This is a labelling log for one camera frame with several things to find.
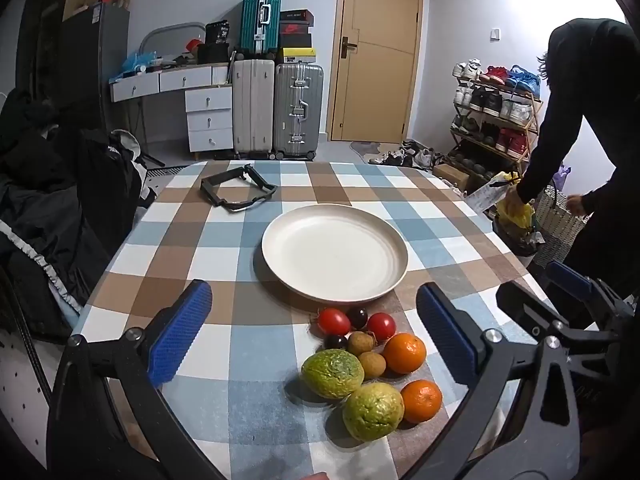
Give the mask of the orange tangerine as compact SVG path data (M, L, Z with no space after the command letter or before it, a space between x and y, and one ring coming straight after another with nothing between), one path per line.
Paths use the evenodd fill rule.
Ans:
M409 424L422 424L432 419L442 407L442 392L429 380L415 380L400 392L405 404L404 419Z
M426 359L426 347L416 335L399 333L386 342L382 355L392 372L408 375L423 365Z

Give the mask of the red cherry tomato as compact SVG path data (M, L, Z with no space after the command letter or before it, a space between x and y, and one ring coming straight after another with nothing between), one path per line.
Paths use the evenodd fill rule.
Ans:
M372 335L378 344L382 344L396 334L396 322L387 313L378 312L372 314L367 322L367 332Z
M345 336L352 330L347 315L337 308L325 308L317 316L317 325L326 336Z

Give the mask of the yellow-green guava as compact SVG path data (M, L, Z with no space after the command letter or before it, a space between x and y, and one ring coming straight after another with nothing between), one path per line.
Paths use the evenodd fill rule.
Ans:
M401 393L385 382L372 382L352 393L343 406L342 416L349 434L361 442L386 437L404 419Z

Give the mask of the brown longan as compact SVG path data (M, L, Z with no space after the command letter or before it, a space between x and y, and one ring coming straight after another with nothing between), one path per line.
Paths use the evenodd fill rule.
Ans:
M372 380L381 377L386 371L386 359L375 351L363 352L358 360L364 371L364 379Z
M352 332L347 341L347 350L354 356L370 352L376 346L375 336L357 330Z

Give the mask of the dark cherry tomato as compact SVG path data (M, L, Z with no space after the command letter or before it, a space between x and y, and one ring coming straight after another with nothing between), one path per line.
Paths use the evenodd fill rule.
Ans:
M352 307L346 312L352 330L363 330L369 319L368 312L363 307Z
M348 337L345 335L328 335L324 338L323 347L326 349L346 350L348 348Z

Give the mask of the green wrinkled guava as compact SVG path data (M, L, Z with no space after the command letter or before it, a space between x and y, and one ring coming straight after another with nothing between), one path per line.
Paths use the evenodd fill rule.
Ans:
M364 370L358 358L342 349L313 354L306 359L300 372L308 388L326 400L347 398L364 381Z

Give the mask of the woven basket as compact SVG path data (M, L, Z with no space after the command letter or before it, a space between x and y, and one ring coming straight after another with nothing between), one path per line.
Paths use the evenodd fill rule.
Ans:
M587 220L571 214L566 196L549 184L535 202L536 219L547 245L570 246L584 228Z

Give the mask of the yellow plastic bag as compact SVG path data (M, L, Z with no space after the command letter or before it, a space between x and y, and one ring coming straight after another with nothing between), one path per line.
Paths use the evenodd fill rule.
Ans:
M533 227L535 209L530 203L525 203L518 196L516 185L521 178L517 172L499 174L501 181L498 182L500 188L504 188L506 194L498 201L497 209L501 218L509 220L514 226L524 231L529 231Z

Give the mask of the black clothes pile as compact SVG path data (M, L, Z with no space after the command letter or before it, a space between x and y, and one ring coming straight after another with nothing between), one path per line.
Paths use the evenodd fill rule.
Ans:
M82 130L15 88L1 104L1 325L60 344L154 193L128 131Z

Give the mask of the wooden shoe rack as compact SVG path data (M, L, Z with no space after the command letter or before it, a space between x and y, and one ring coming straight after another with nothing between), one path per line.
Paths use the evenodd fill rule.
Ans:
M452 164L482 183L524 172L538 138L539 76L518 65L484 68L477 58L457 63L452 76Z

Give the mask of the shoes on floor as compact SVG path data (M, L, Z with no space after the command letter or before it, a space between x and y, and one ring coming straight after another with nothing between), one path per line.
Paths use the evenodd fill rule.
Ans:
M405 140L396 150L378 154L368 160L370 165L410 167L432 170L444 160L444 155L415 140Z

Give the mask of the beige suitcase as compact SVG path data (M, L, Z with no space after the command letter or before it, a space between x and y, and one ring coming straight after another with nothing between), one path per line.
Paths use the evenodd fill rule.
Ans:
M271 60L233 63L232 129L240 154L272 154L275 68Z

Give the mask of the silver aluminium suitcase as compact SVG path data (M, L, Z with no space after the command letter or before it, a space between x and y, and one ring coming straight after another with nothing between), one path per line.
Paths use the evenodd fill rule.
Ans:
M274 74L273 151L276 159L313 160L319 143L323 70L280 64Z

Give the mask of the dark cabinet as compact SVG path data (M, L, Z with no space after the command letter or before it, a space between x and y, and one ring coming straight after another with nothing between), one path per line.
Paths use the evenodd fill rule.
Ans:
M62 117L83 129L126 128L125 107L112 101L110 80L128 50L129 12L97 3L62 23L60 88L55 98Z

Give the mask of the teal suitcase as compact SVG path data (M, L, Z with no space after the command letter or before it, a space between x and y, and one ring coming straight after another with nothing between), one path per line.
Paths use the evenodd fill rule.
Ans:
M276 56L281 1L243 0L239 39L239 50L243 54Z

